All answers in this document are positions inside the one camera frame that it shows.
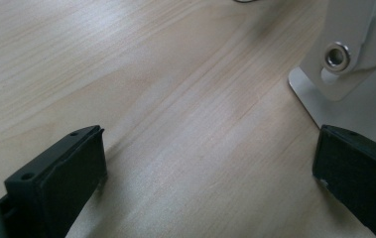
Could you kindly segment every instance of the metal base plate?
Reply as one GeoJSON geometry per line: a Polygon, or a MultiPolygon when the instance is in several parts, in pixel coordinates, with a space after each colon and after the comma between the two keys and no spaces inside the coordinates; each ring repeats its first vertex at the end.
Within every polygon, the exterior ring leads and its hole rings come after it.
{"type": "Polygon", "coordinates": [[[341,127],[376,142],[376,71],[340,101],[327,100],[299,67],[289,82],[319,128],[341,127]]]}

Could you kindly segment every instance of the wooden table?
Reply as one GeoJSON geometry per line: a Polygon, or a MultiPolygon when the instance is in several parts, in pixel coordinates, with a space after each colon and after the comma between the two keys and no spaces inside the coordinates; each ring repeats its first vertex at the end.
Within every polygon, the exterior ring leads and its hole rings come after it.
{"type": "Polygon", "coordinates": [[[109,179],[68,237],[374,237],[313,179],[287,83],[326,4],[0,0],[0,197],[98,124],[109,179]]]}

